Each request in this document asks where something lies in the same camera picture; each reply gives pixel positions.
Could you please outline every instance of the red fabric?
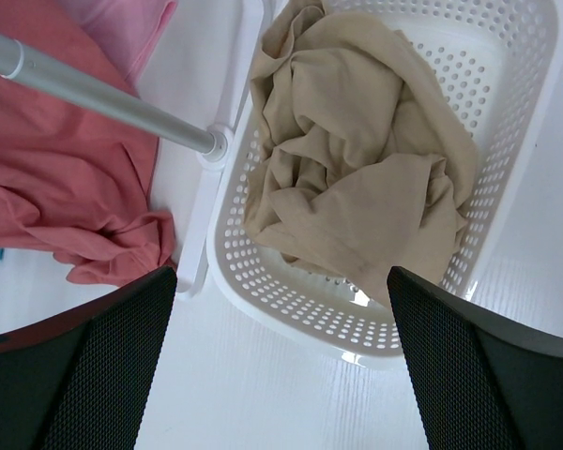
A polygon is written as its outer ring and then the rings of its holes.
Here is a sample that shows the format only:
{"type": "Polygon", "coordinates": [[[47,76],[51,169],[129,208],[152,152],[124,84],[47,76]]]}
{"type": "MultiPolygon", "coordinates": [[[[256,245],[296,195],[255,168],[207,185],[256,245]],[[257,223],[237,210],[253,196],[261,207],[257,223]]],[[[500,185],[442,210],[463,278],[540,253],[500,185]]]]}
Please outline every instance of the red fabric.
{"type": "MultiPolygon", "coordinates": [[[[132,93],[53,0],[0,0],[0,33],[132,93]]],[[[117,286],[169,262],[169,212],[148,212],[158,140],[0,78],[0,248],[52,251],[68,280],[117,286]]]]}

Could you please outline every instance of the pink fabric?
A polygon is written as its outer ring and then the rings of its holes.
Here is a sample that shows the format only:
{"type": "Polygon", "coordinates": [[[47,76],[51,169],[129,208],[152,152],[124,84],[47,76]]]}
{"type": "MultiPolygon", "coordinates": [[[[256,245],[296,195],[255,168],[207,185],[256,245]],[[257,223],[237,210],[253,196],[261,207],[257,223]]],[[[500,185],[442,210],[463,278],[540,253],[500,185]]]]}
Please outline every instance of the pink fabric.
{"type": "MultiPolygon", "coordinates": [[[[53,0],[0,0],[0,33],[133,92],[53,0]]],[[[147,204],[157,143],[0,78],[0,248],[52,251],[76,283],[123,285],[168,263],[173,218],[147,204]]]]}
{"type": "Polygon", "coordinates": [[[144,70],[175,12],[172,0],[57,0],[129,83],[144,70]]]}

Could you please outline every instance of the laundry basket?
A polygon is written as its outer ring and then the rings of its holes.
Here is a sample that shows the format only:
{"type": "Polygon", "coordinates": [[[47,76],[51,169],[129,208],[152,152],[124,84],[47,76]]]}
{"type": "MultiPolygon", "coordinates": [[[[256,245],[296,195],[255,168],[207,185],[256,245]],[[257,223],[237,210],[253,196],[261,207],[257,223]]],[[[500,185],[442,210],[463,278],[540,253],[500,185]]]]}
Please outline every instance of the laundry basket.
{"type": "MultiPolygon", "coordinates": [[[[563,1],[331,0],[330,5],[376,14],[403,30],[479,147],[464,246],[441,282],[469,300],[510,210],[563,62],[563,1]]],[[[236,139],[230,155],[207,239],[222,291],[242,311],[298,342],[368,368],[402,365],[391,311],[347,280],[288,266],[277,252],[246,236],[241,223],[247,174],[259,162],[250,106],[238,133],[241,129],[243,140],[236,139]]]]}

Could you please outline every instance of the gray metal tube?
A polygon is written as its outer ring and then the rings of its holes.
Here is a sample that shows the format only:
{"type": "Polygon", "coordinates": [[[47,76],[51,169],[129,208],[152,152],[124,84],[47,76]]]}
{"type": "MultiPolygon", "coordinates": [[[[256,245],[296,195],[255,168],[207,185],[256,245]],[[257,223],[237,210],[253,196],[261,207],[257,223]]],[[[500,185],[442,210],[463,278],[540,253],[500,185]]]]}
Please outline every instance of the gray metal tube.
{"type": "Polygon", "coordinates": [[[213,133],[188,124],[105,82],[2,35],[0,35],[0,75],[180,143],[202,154],[211,153],[217,145],[213,133]]]}

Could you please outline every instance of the beige cloth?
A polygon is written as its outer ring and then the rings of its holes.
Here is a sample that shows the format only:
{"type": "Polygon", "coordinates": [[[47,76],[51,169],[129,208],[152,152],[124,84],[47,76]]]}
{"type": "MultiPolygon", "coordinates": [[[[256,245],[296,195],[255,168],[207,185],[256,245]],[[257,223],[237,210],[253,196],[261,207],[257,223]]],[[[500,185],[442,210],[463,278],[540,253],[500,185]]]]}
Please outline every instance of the beige cloth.
{"type": "Polygon", "coordinates": [[[291,0],[263,36],[251,90],[263,162],[249,176],[248,236],[386,306],[393,265],[439,281],[477,152],[403,36],[291,0]]]}

